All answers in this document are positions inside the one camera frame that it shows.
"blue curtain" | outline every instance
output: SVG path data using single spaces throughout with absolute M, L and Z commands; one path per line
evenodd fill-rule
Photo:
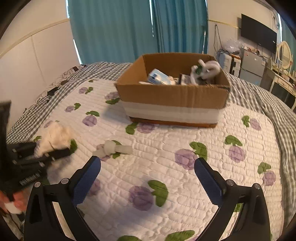
M 149 0 L 69 0 L 69 15 L 83 64 L 157 52 Z
M 205 0 L 152 0 L 152 11 L 158 52 L 202 52 L 207 26 Z
M 288 43 L 291 49 L 291 54 L 293 55 L 293 65 L 291 68 L 291 72 L 293 70 L 296 71 L 296 40 L 291 30 L 289 29 L 289 27 L 287 26 L 287 24 L 282 18 L 281 18 L 281 27 L 282 27 L 282 40 Z

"cardboard box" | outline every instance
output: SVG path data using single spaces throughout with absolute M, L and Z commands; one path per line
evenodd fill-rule
M 214 85 L 142 85 L 153 69 L 179 77 L 190 74 L 198 60 L 216 60 L 196 53 L 156 53 L 140 56 L 115 84 L 126 114 L 134 122 L 215 127 L 225 107 L 230 84 L 223 71 Z

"beige wall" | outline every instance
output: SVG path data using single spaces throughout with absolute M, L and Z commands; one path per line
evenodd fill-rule
M 65 0 L 32 0 L 0 39 L 0 101 L 12 101 L 8 128 L 75 65 L 79 61 Z
M 280 42 L 279 30 L 273 24 L 270 9 L 254 0 L 207 0 L 209 48 L 208 54 L 216 53 L 213 47 L 215 24 L 218 25 L 222 44 L 229 38 L 242 39 L 249 47 L 256 48 L 257 44 L 240 36 L 241 14 L 247 15 L 277 32 L 277 42 Z M 269 57 L 270 51 L 263 49 L 264 56 Z

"refrigerator door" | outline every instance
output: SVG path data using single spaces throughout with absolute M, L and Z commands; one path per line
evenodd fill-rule
M 262 57 L 245 50 L 241 67 L 246 71 L 262 77 L 265 68 L 265 62 L 263 61 Z
M 239 77 L 245 81 L 248 81 L 254 85 L 257 85 L 257 86 L 260 86 L 260 82 L 261 82 L 261 79 L 262 77 L 261 76 L 258 76 L 256 74 L 253 74 L 249 71 L 246 71 L 244 69 L 241 69 L 241 72 L 240 72 L 240 75 Z

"floral bedspread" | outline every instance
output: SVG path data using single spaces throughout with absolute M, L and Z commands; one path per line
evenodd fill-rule
M 51 184 L 71 177 L 106 140 L 132 145 L 132 155 L 102 158 L 97 180 L 79 205 L 100 240 L 195 240 L 217 210 L 194 173 L 198 157 L 224 179 L 262 186 L 271 234 L 273 240 L 278 238 L 283 222 L 280 156 L 265 115 L 229 104 L 214 129 L 132 123 L 113 83 L 83 82 L 33 137 L 42 138 L 51 121 L 73 129 L 78 148 L 49 168 Z M 221 238 L 230 234 L 239 210 L 237 205 Z

